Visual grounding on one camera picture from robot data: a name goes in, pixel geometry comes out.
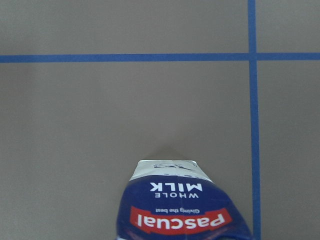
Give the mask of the blue white milk carton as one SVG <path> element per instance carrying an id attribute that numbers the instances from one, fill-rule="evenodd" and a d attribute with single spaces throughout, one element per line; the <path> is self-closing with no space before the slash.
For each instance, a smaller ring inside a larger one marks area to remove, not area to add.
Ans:
<path id="1" fill-rule="evenodd" d="M 140 160 L 120 201 L 119 240 L 251 240 L 230 199 L 193 160 Z"/>

